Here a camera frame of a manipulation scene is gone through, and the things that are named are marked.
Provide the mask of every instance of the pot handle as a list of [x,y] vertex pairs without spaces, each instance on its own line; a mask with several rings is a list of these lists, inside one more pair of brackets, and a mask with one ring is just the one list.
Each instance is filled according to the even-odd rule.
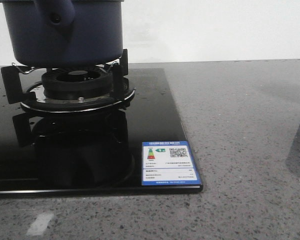
[[33,0],[44,22],[55,28],[66,28],[75,19],[75,7],[71,0]]

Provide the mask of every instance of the qr code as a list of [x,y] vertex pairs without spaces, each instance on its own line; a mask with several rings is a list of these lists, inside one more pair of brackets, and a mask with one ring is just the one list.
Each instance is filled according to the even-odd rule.
[[185,148],[169,148],[171,158],[184,158],[188,157],[187,150]]

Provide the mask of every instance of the countertop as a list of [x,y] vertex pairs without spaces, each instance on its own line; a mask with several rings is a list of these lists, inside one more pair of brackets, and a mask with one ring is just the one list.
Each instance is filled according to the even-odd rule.
[[0,199],[0,240],[300,240],[300,59],[129,68],[164,69],[203,192]]

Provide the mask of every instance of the gas burner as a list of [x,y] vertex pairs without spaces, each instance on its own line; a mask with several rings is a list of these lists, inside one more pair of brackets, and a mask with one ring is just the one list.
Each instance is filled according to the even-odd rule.
[[19,74],[36,68],[7,66],[1,69],[8,102],[20,102],[25,111],[62,114],[129,106],[134,87],[128,74],[128,51],[111,65],[47,69],[41,81],[23,92]]

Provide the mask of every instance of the white wall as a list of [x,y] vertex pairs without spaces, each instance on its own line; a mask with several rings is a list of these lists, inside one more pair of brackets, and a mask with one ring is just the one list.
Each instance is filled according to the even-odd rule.
[[[131,63],[300,58],[300,0],[125,0]],[[0,65],[14,61],[0,4]]]

